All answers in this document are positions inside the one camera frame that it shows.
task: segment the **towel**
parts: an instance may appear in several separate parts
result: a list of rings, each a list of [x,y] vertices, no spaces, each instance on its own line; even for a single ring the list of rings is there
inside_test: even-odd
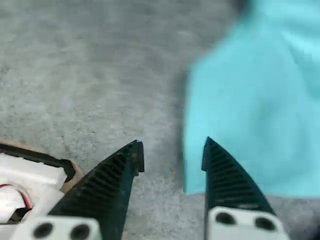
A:
[[[207,137],[260,189],[320,196],[320,1],[255,0],[190,70],[184,191],[205,190]]]

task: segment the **white plastic part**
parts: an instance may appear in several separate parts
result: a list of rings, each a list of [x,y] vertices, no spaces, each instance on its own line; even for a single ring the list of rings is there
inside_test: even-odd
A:
[[[60,190],[66,178],[62,167],[0,153],[0,185],[14,184],[25,189],[33,204],[39,201],[48,187]]]
[[[50,210],[63,198],[65,194],[52,187],[48,187],[42,194],[33,209],[26,213],[22,222],[29,221],[35,217],[46,216]]]
[[[52,224],[51,232],[41,238],[35,238],[35,230],[42,224]],[[92,218],[43,216],[19,224],[9,240],[73,240],[71,235],[75,227],[88,226],[89,233],[86,238],[74,238],[85,240],[102,240],[99,223]]]
[[[18,225],[9,224],[9,225],[0,225],[0,239],[8,240],[11,238],[13,233],[15,232]]]
[[[235,224],[217,221],[217,215],[228,214]],[[274,230],[266,230],[256,226],[256,219],[270,221]],[[215,207],[208,213],[207,240],[289,240],[287,233],[277,217],[261,211],[242,210],[228,207]]]
[[[0,188],[0,224],[6,224],[16,209],[25,206],[21,194],[16,189],[11,186]]]

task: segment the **gray carpet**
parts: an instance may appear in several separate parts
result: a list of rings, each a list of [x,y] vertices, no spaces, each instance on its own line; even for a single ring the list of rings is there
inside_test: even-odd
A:
[[[142,140],[123,239],[201,239],[204,196],[181,189],[184,73],[236,14],[226,0],[1,0],[0,138],[85,172]],[[269,200],[311,239],[320,200]]]

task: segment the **light blue cloth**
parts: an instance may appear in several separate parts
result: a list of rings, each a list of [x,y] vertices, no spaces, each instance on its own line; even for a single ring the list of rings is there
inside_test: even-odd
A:
[[[186,90],[184,191],[205,190],[207,136],[265,194],[320,196],[320,1],[256,0],[194,66]]]

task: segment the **wire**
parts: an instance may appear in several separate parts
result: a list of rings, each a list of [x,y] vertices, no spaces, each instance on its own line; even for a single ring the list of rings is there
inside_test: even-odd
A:
[[[1,184],[0,185],[0,188],[4,188],[4,187],[13,187],[15,190],[17,190],[22,199],[23,199],[23,202],[24,202],[24,205],[27,209],[32,209],[33,208],[33,205],[32,205],[32,202],[31,202],[31,198],[29,196],[29,194],[24,190],[22,189],[21,187],[17,186],[17,185],[13,185],[13,184]]]

